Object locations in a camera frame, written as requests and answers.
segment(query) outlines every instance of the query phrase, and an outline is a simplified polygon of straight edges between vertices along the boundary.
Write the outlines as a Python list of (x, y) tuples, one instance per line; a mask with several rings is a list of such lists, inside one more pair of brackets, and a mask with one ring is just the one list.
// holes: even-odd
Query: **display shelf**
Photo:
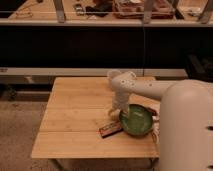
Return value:
[[(172, 1), (172, 3), (177, 3), (177, 10), (183, 18), (174, 16), (172, 19), (151, 19), (145, 21), (147, 16), (150, 15), (149, 7), (148, 13), (145, 12), (147, 16), (141, 19), (120, 19), (115, 16), (114, 12), (109, 12), (104, 17), (99, 17), (95, 15), (76, 15), (73, 5), (76, 3), (81, 3), (82, 6), (95, 6), (92, 0), (62, 0), (62, 7), (60, 7), (61, 0), (44, 0), (38, 3), (37, 0), (27, 0), (22, 6), (14, 11), (9, 18), (1, 18), (0, 24), (4, 25), (67, 25), (67, 26), (113, 26), (113, 27), (141, 27), (141, 26), (190, 26), (190, 27), (200, 27), (202, 23), (198, 21), (197, 16), (192, 16), (190, 11), (195, 11), (199, 9), (201, 13), (207, 4), (208, 0), (179, 0)], [(65, 14), (65, 18), (60, 20), (60, 16)], [(213, 26), (213, 17), (208, 22), (208, 26)]]

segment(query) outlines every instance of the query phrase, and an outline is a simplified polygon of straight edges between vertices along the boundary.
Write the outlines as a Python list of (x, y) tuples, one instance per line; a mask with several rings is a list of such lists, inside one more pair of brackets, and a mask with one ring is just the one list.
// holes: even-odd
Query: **glass display case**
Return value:
[(212, 9), (212, 0), (2, 0), (0, 23), (196, 26), (211, 24)]
[(186, 76), (188, 55), (213, 56), (212, 10), (213, 0), (1, 0), (0, 75)]

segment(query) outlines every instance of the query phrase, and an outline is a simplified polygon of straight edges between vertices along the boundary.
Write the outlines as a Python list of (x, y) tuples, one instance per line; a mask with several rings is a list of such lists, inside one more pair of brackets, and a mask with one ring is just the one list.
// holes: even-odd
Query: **chocolate bar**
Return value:
[(123, 128), (119, 121), (113, 122), (99, 129), (102, 138), (106, 138), (121, 131), (123, 131)]

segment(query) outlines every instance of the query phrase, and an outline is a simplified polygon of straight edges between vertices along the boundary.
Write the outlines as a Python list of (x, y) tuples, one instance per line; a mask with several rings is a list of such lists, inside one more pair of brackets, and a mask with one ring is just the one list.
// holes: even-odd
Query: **bowl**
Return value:
[(133, 136), (145, 135), (152, 130), (152, 113), (142, 105), (130, 104), (129, 116), (120, 111), (119, 120), (123, 130)]

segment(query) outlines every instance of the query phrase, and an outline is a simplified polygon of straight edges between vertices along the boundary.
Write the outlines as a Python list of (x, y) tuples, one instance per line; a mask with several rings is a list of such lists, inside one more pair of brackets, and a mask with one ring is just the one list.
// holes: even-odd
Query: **table leg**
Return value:
[(155, 166), (156, 166), (156, 164), (159, 161), (159, 158), (153, 158), (153, 159), (150, 158), (149, 161), (150, 161), (150, 166), (148, 167), (148, 170), (154, 171), (155, 170)]
[(49, 159), (58, 171), (66, 171), (57, 159)]

